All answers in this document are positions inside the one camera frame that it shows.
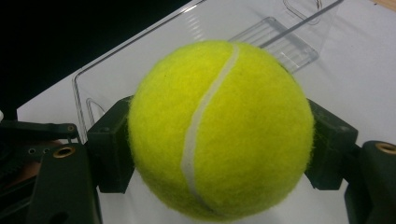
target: dark background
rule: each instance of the dark background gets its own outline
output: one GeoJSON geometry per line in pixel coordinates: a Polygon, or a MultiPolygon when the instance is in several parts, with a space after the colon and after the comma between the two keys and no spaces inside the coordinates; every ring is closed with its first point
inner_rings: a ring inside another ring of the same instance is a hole
{"type": "Polygon", "coordinates": [[[16,109],[189,0],[0,2],[0,110],[16,109]]]}

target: tennis ball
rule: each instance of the tennis ball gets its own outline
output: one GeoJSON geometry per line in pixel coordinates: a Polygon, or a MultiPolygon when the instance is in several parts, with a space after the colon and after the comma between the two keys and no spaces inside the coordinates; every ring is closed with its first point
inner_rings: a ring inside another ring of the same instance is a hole
{"type": "Polygon", "coordinates": [[[310,159],[313,116],[293,77],[262,49],[212,40],[160,60],[129,112],[137,171],[190,217],[228,221],[285,199],[310,159]]]}

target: transparent plastic box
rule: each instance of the transparent plastic box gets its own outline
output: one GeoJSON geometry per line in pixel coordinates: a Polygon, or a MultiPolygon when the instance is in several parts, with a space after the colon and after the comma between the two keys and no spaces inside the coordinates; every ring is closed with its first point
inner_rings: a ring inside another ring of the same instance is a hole
{"type": "Polygon", "coordinates": [[[78,70],[73,78],[79,132],[118,100],[131,96],[166,54],[206,39],[243,41],[266,49],[291,72],[319,57],[343,0],[201,0],[133,36],[78,70]]]}

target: white surface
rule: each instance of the white surface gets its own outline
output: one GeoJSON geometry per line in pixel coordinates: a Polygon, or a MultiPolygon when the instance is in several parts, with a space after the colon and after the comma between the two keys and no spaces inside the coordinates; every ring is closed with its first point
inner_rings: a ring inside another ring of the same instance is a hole
{"type": "MultiPolygon", "coordinates": [[[[369,0],[346,0],[319,59],[295,74],[308,98],[360,131],[358,145],[396,142],[395,22],[395,12],[369,0]]],[[[78,124],[71,78],[19,108],[19,120],[78,124]]],[[[234,223],[347,223],[345,186],[318,191],[303,177],[286,201],[234,223]]],[[[138,173],[126,194],[101,194],[100,199],[105,223],[201,223],[167,209],[138,173]]]]}

